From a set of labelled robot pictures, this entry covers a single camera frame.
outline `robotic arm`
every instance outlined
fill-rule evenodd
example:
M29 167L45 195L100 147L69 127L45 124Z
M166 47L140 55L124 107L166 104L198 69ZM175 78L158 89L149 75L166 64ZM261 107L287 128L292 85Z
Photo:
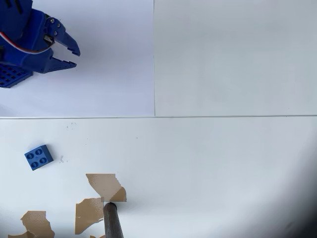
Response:
M32 9L32 0L0 0L0 87L10 88L32 76L76 67L53 58L58 42L80 56L76 41L56 18Z

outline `white wire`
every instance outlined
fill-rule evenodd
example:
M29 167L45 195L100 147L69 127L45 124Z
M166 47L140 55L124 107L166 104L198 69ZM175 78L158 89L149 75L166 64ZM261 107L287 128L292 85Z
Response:
M51 47L48 47L47 49L45 49L45 50L43 50L43 51L39 51L39 52L29 52L29 51L25 51L25 50L23 50L23 49L21 49L21 48L15 46L11 41L9 41L9 40L5 37L4 33L1 32L1 31L0 31L0 36L1 36L8 44L10 44L12 47L16 48L17 50L19 50L19 51L21 51L21 52L23 52L23 53L30 54L30 55L38 55L38 54L41 54L41 53L43 53L43 52L45 52L45 51L48 51L48 50L51 48Z

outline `brown paper piece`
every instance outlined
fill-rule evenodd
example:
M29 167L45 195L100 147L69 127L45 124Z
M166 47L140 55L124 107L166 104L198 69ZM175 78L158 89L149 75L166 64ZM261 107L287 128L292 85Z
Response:
M50 222L46 219L46 211L27 211L21 218L26 230L35 237L54 238Z
M94 223L104 219L104 203L100 198L87 198L76 203L75 234L81 234Z
M16 236L8 235L8 238L35 238L35 235L27 231L26 233L23 233L21 235L16 235Z
M126 202L124 187L116 179L115 174L86 174L88 182L105 202Z

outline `blue plastic part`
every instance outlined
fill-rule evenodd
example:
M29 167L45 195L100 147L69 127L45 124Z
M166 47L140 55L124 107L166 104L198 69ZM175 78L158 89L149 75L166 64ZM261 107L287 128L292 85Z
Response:
M49 41L56 41L66 46L73 54L80 56L76 41L67 34L64 25L56 18L32 9L31 0L0 0L0 31L25 49L38 51L48 47ZM53 58L52 49L36 55L21 52L2 37L0 37L0 64L15 67L15 71L18 68L20 72L26 73L23 77L16 77L15 82L11 83L6 82L10 79L0 71L0 77L5 77L4 81L0 81L3 83L3 85L0 83L2 88L12 87L30 77L32 72L48 73L77 66L73 62Z
M46 145L39 146L24 155L32 170L37 170L53 161Z
M0 64L0 87L11 88L32 75L33 72L19 67Z

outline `lego brick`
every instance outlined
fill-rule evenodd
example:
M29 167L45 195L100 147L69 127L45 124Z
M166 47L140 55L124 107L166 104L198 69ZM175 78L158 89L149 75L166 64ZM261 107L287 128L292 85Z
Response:
M36 170L53 161L46 145L39 146L24 155L32 170Z

